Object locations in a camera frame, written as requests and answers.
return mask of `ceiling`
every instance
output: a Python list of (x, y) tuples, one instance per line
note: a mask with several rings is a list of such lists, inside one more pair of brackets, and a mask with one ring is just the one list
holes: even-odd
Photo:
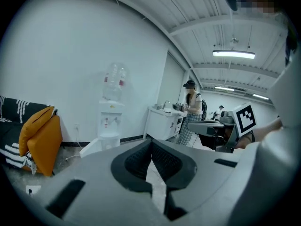
[[(225, 0), (117, 1), (143, 14), (171, 40), (204, 90), (225, 86), (242, 96), (267, 96), (285, 68), (287, 27), (282, 15), (244, 8), (231, 15)], [(239, 40), (235, 50), (254, 52), (255, 59), (212, 55), (213, 50), (230, 50), (233, 35)]]

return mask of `white t-shirt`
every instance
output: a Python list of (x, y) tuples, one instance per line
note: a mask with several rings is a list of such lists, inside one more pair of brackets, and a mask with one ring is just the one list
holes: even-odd
[(217, 109), (216, 112), (215, 112), (216, 116), (215, 116), (214, 119), (215, 119), (215, 120), (219, 120), (220, 117), (221, 117), (221, 116), (220, 116), (221, 113), (222, 113), (222, 111), (221, 111), (220, 109)]
[(195, 91), (194, 94), (193, 94), (193, 96), (192, 96), (192, 98), (191, 98), (191, 101), (190, 101), (189, 105), (190, 105), (190, 108), (195, 108), (196, 102), (200, 101), (201, 102), (201, 108), (198, 111), (198, 113), (196, 113), (196, 114), (202, 114), (203, 113), (203, 111), (202, 111), (202, 96), (201, 95), (197, 96), (197, 94), (199, 94), (199, 92)]

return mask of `baseboard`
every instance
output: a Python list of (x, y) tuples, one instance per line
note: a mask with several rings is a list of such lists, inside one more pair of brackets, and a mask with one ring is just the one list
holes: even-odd
[[(126, 137), (126, 138), (122, 138), (120, 139), (120, 142), (128, 142), (128, 141), (134, 141), (134, 140), (138, 140), (138, 139), (142, 139), (143, 138), (143, 135), (141, 136), (136, 136), (136, 137)], [(81, 147), (85, 147), (86, 145), (88, 145), (90, 142), (67, 142), (67, 141), (63, 141), (61, 143), (61, 146), (78, 146), (79, 145)]]

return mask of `orange pillow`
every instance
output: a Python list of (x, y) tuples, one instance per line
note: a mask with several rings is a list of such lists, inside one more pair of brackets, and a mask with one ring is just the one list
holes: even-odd
[(28, 119), (28, 121), (22, 126), (19, 136), (19, 153), (20, 156), (24, 156), (28, 152), (27, 142), (33, 137), (37, 131), (44, 126), (44, 124), (50, 120), (54, 107), (47, 107), (39, 112), (36, 112)]

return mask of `plaid pants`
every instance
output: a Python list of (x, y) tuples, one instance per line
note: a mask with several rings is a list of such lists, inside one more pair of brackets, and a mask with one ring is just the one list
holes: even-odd
[(187, 123), (192, 121), (200, 121), (201, 118), (202, 118), (201, 114), (195, 114), (195, 113), (187, 114), (186, 120), (183, 122), (181, 133), (176, 144), (187, 145), (189, 143), (193, 132), (187, 129)]

